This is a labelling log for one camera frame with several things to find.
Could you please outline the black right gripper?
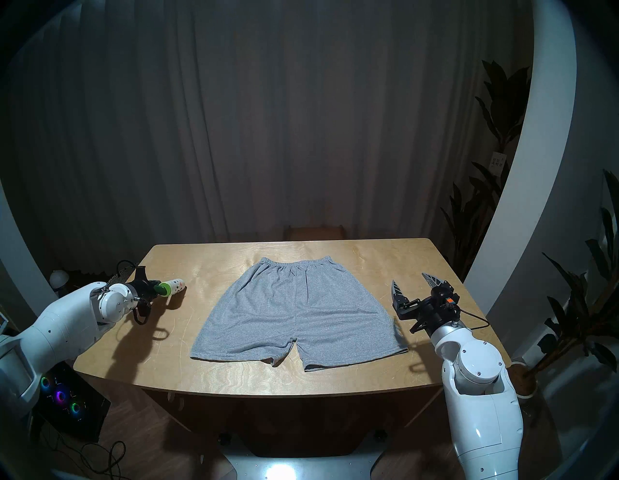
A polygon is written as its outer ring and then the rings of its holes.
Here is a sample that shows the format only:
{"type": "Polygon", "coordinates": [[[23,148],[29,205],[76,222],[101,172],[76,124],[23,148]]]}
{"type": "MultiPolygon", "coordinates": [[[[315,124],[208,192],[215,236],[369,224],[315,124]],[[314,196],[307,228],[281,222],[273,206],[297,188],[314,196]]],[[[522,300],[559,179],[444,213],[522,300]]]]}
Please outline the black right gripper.
{"type": "MultiPolygon", "coordinates": [[[[432,292],[449,292],[449,282],[423,272],[424,280],[432,292]]],[[[391,283],[392,306],[399,320],[415,320],[411,333],[424,330],[432,335],[440,327],[450,324],[458,326],[461,320],[461,309],[455,299],[450,296],[430,296],[424,300],[409,300],[402,294],[395,280],[391,283]]]]}

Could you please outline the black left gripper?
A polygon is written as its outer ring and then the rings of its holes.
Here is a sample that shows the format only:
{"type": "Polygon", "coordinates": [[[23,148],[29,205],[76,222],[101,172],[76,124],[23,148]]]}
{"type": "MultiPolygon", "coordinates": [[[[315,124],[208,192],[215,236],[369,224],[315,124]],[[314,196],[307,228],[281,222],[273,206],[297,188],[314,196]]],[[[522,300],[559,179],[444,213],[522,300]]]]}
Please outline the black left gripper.
{"type": "Polygon", "coordinates": [[[137,266],[133,275],[133,280],[127,282],[127,285],[134,292],[134,296],[140,301],[153,302],[160,295],[161,289],[156,289],[156,287],[161,282],[150,280],[147,277],[145,266],[137,266]]]}

